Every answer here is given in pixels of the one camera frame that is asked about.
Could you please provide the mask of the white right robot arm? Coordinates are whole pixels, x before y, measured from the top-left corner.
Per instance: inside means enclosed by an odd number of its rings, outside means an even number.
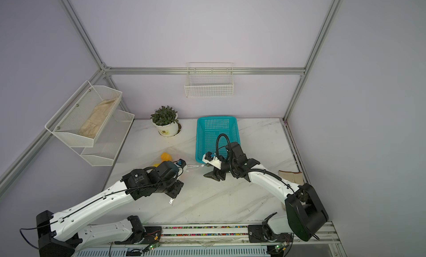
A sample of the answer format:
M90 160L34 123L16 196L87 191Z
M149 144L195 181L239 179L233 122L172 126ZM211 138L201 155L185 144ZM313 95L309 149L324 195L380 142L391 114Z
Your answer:
M207 152L203 162L214 167L204 177L222 181L227 173L234 178L243 178L275 196L286 208L287 225L283 233L294 233L299 239L309 241L329 220L327 211L315 188L305 183L292 183L269 171L258 160L248 158L241 145L232 142L225 146L227 157Z

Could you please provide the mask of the orange pear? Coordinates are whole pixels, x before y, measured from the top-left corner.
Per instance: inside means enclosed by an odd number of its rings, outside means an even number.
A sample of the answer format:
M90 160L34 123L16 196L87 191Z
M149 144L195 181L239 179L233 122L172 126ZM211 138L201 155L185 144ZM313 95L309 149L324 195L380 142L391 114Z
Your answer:
M173 157L169 154L164 152L161 156L160 156L161 161L172 161Z

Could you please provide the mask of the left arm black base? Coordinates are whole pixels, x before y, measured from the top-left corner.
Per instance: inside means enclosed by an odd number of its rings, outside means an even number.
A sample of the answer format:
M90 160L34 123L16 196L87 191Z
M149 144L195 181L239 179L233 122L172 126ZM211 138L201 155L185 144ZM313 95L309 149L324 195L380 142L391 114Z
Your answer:
M151 244L159 241L162 234L162 227L145 227L136 215L127 217L132 226L132 233L127 240L115 241L117 245L130 245L130 244Z

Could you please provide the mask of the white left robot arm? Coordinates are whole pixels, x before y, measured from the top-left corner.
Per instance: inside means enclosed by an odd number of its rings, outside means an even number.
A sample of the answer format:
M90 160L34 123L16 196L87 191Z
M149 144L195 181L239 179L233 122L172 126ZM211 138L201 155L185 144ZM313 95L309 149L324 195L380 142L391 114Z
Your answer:
M71 257L77 251L108 242L139 244L153 241L139 217L131 215L111 224L94 225L106 213L140 198L164 193L175 199L186 167L182 159L164 161L157 167L134 169L103 192L64 211L46 210L36 217L38 252L41 257Z

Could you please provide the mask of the clear zip-top plastic bag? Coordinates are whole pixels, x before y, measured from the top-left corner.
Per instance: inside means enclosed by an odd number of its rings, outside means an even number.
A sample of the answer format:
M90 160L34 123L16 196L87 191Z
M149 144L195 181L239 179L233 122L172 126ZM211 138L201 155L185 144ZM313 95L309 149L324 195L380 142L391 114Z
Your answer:
M200 171L202 169L206 168L206 164L201 164L201 165L186 165L182 171L184 173L192 173L192 172L196 172L196 171Z

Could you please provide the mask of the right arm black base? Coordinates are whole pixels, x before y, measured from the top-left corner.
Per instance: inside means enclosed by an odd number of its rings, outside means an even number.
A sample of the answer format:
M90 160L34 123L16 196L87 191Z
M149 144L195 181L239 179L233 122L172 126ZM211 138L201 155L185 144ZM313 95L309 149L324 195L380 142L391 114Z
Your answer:
M248 225L250 243L293 242L293 232L286 215L276 216L277 212L266 217L261 224Z

